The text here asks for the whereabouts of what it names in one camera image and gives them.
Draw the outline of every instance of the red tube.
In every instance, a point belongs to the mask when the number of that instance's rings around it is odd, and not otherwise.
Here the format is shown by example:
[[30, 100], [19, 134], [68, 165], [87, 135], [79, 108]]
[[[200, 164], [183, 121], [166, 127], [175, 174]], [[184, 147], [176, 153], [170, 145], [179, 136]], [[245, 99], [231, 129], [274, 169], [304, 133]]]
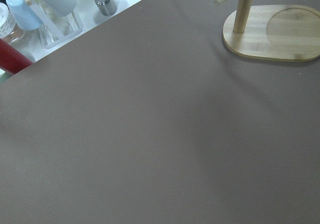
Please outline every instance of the red tube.
[[14, 75], [31, 64], [28, 58], [0, 39], [0, 68], [2, 70]]

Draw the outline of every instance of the wooden stand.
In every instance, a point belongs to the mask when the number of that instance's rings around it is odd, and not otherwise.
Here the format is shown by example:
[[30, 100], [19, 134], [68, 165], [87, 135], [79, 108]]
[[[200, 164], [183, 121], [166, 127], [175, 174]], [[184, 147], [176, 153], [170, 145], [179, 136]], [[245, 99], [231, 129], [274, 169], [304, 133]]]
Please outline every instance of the wooden stand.
[[223, 39], [232, 52], [283, 62], [305, 62], [320, 56], [319, 11], [302, 5], [251, 3], [239, 0], [237, 11], [224, 23]]

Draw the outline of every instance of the red cylinder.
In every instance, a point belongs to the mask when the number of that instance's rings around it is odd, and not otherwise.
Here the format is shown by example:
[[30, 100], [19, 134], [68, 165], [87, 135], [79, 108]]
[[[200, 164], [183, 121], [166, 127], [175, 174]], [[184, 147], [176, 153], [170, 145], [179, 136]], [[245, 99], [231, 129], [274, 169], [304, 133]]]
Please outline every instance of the red cylinder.
[[2, 70], [14, 75], [31, 64], [28, 58], [0, 39], [0, 68]]

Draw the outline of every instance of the wooden post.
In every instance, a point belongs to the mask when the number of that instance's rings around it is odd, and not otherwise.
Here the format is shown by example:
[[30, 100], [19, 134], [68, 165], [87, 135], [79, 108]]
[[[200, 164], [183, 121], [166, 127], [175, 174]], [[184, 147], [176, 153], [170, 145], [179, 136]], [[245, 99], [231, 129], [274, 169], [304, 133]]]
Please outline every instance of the wooden post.
[[233, 32], [244, 33], [252, 0], [239, 0], [238, 7], [236, 10]]

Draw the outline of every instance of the metal cap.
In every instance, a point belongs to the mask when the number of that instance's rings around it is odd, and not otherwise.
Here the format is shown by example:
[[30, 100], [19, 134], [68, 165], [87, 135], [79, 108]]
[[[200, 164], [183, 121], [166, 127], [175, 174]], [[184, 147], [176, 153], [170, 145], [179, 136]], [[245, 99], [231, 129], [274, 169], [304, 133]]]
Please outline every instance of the metal cap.
[[94, 0], [94, 2], [104, 16], [111, 16], [118, 9], [116, 0]]

